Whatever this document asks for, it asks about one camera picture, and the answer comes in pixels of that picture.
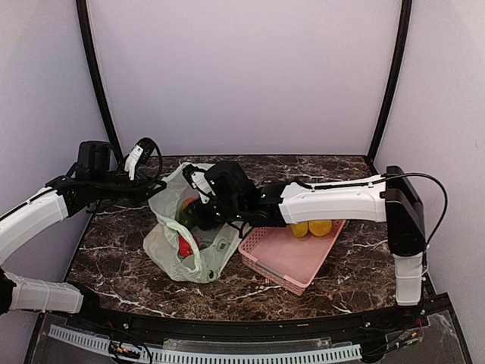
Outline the green orange mango fruit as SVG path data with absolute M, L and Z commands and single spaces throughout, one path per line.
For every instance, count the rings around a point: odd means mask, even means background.
M 187 229 L 191 230 L 199 223 L 196 207 L 199 200 L 194 198 L 185 199 L 179 209 L 179 222 Z

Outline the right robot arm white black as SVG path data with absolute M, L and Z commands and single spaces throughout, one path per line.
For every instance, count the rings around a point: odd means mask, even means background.
M 416 316 L 421 300 L 423 257 L 427 248 L 423 203 L 397 166 L 359 180 L 306 184 L 298 180 L 257 188 L 238 162 L 204 169 L 192 164 L 182 175 L 198 192 L 190 204 L 200 228 L 242 222 L 254 228 L 282 228 L 318 220 L 364 220 L 387 225 L 395 260 L 396 302 L 387 312 L 392 328 Z

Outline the light green plastic bag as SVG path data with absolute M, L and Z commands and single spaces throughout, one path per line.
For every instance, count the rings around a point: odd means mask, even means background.
M 242 238 L 238 227 L 223 224 L 203 231 L 182 223 L 180 209 L 198 193 L 183 176 L 188 162 L 162 180 L 167 188 L 149 199 L 157 224 L 143 241 L 148 257 L 173 281 L 208 284 L 216 281 L 236 252 Z

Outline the dark purple grape bunch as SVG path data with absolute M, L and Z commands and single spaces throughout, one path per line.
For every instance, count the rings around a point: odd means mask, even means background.
M 196 222 L 196 226 L 202 231 L 210 231 L 223 225 L 224 223 L 217 219 L 199 219 Z

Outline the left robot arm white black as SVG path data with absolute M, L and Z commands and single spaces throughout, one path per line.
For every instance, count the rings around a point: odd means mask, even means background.
M 45 184 L 32 197 L 1 217 L 1 261 L 6 262 L 22 246 L 52 225 L 104 201 L 131 199 L 145 202 L 167 184 L 160 171 L 152 177 L 139 172 L 152 155 L 161 155 L 158 145 L 145 137 L 127 156 L 114 145 L 85 141 L 79 146 L 77 161 L 68 172 Z M 96 294 L 80 284 L 55 283 L 25 278 L 1 271 L 1 312 L 14 310 L 66 312 L 91 331 L 107 324 L 107 315 L 97 307 Z

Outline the red apple fruit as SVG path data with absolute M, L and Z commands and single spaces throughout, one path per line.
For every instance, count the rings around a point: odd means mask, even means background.
M 180 258 L 187 258 L 193 254 L 193 249 L 190 246 L 189 242 L 183 237 L 178 237 L 179 249 L 178 249 L 178 256 Z

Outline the yellow corn cob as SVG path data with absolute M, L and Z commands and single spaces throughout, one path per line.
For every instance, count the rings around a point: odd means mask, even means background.
M 290 230 L 292 231 L 293 235 L 298 239 L 303 238 L 308 234 L 308 222 L 307 221 L 300 222 L 300 223 L 297 223 L 297 224 L 291 224 L 289 227 L 290 227 Z

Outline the yellow pear fruit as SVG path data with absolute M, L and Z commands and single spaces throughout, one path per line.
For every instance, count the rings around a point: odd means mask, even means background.
M 317 220 L 308 223 L 309 232 L 315 237 L 323 237 L 328 235 L 333 228 L 331 220 Z

